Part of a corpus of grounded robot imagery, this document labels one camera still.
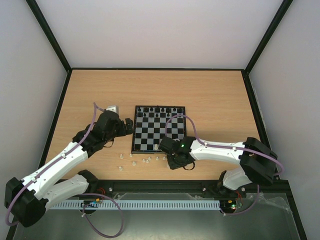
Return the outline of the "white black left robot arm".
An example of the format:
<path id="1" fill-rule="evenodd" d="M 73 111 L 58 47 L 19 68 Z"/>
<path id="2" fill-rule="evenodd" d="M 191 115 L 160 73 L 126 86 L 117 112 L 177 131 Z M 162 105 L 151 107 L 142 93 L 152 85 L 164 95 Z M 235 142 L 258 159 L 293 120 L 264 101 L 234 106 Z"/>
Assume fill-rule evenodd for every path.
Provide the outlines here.
<path id="1" fill-rule="evenodd" d="M 94 117 L 51 161 L 21 180 L 13 177 L 6 183 L 4 205 L 7 214 L 13 215 L 17 224 L 30 227 L 55 204 L 85 193 L 97 180 L 87 170 L 61 183 L 58 180 L 102 150 L 107 143 L 132 133 L 133 121 L 130 118 L 121 120 L 112 110 L 105 110 L 99 117 Z"/>

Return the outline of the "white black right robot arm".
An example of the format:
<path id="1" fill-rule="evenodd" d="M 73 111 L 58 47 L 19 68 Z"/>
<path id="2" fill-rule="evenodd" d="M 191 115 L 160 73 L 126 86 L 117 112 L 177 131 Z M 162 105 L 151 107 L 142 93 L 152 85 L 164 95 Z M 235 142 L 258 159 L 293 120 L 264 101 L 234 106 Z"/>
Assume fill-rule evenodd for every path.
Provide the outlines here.
<path id="1" fill-rule="evenodd" d="M 219 177 L 218 191 L 229 196 L 248 184 L 270 186 L 276 173 L 278 156 L 254 137 L 240 142 L 214 142 L 185 136 L 182 140 L 163 137 L 158 149 L 166 154 L 172 170 L 194 165 L 196 161 L 210 160 L 237 166 L 225 170 Z"/>

